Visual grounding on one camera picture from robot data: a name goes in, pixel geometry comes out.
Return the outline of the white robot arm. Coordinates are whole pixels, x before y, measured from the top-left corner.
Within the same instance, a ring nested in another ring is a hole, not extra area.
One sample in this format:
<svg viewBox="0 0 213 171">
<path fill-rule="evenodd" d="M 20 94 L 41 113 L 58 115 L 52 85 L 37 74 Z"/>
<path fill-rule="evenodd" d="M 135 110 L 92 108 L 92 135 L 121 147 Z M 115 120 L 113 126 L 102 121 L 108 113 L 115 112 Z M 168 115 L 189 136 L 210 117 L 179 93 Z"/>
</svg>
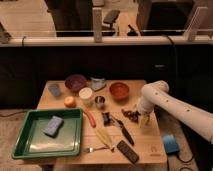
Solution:
<svg viewBox="0 0 213 171">
<path fill-rule="evenodd" d="M 213 114 L 180 101 L 168 92 L 169 85 L 163 80 L 145 84 L 141 88 L 141 97 L 136 104 L 136 110 L 141 114 L 140 123 L 155 106 L 159 106 L 213 145 Z"/>
</svg>

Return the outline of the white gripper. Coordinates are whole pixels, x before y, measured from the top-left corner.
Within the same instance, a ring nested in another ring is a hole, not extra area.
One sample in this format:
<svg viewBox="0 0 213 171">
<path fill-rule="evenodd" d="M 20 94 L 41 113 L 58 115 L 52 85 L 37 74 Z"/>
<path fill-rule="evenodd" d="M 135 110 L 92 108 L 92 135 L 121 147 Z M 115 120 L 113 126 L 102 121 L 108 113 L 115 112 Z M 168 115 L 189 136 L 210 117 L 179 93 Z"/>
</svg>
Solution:
<svg viewBox="0 0 213 171">
<path fill-rule="evenodd" d="M 154 110 L 155 104 L 144 97 L 140 97 L 136 104 L 137 111 L 141 114 L 139 117 L 139 127 L 147 126 L 150 121 L 149 114 Z"/>
</svg>

